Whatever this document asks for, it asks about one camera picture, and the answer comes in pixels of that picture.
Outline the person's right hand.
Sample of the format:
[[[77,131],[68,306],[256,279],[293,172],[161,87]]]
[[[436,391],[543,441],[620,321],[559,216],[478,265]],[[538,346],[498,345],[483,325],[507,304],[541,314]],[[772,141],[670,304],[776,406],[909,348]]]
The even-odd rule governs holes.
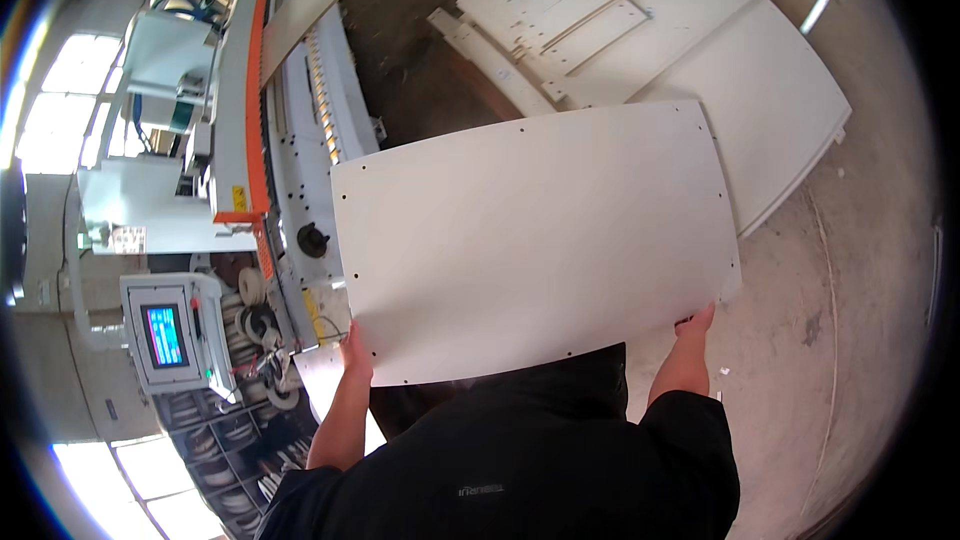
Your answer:
[[[708,303],[688,318],[678,321],[674,325],[677,339],[696,338],[703,340],[712,328],[715,316],[715,302]]]

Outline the person's left hand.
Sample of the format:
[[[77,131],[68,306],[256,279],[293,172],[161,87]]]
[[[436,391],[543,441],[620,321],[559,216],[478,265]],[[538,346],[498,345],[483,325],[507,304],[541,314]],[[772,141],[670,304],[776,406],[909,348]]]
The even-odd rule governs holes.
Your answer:
[[[371,362],[373,353],[364,347],[362,330],[355,319],[349,321],[348,331],[339,343],[339,351],[343,366],[342,377],[351,383],[369,388],[374,377],[374,366]]]

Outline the large white drilled panel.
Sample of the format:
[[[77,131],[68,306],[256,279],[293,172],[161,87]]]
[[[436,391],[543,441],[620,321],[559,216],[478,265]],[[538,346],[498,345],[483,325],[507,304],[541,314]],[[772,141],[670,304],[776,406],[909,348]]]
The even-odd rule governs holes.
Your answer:
[[[671,326],[741,286],[696,100],[474,127],[331,169],[375,387],[553,363]]]

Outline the black machine knob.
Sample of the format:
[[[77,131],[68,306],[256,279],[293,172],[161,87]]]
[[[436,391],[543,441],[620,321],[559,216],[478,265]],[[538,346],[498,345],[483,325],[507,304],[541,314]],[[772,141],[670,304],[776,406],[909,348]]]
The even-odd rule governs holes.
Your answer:
[[[329,252],[330,235],[320,230],[315,222],[301,226],[295,239],[299,250],[311,259],[324,258]]]

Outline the grey control panel with screen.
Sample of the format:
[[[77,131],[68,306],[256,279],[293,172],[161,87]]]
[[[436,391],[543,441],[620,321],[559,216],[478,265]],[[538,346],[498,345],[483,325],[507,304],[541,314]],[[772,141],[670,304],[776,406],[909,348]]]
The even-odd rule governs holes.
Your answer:
[[[147,395],[211,390],[242,400],[227,343],[217,279],[196,272],[119,279],[128,349]]]

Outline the person's body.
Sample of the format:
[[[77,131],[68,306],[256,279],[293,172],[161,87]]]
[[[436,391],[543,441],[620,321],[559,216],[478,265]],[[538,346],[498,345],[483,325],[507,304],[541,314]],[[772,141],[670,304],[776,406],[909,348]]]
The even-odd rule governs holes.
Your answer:
[[[670,390],[629,422],[626,352],[479,379],[356,464],[285,474],[255,540],[725,540],[723,406]]]

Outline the large white floor panel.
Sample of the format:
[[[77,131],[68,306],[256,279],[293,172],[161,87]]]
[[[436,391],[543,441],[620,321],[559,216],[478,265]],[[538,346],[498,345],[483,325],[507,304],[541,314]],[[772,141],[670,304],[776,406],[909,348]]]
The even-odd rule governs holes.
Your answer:
[[[852,107],[771,0],[635,1],[649,21],[559,86],[577,107],[701,102],[738,237],[748,237],[842,134]]]

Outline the white and orange edge banding machine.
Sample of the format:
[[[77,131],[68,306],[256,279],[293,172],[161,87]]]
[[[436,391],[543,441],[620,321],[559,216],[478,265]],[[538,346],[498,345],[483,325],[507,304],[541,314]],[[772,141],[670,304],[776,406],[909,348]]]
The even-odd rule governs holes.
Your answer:
[[[259,87],[263,31],[284,1],[230,0],[220,24],[137,12],[73,202],[97,255],[255,249],[286,344],[306,349],[342,336],[314,296],[344,280],[332,171],[379,146],[339,1]],[[309,222],[330,235],[323,258],[297,246]]]

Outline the pile of small white boards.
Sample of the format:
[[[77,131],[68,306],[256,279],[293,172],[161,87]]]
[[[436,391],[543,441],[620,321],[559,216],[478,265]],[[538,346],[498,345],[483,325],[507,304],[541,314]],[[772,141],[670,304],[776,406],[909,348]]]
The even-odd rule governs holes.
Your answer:
[[[651,21],[637,0],[456,0],[428,17],[523,117],[572,104],[566,83],[591,60]]]

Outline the white strip piece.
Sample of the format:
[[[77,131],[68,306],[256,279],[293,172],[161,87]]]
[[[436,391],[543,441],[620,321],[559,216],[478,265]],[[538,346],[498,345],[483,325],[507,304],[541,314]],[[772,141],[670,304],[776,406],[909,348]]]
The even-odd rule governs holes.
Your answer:
[[[806,17],[800,24],[798,31],[803,36],[808,36],[810,32],[816,27],[817,23],[822,18],[824,12],[826,11],[828,5],[832,0],[815,0],[810,10],[808,11]]]

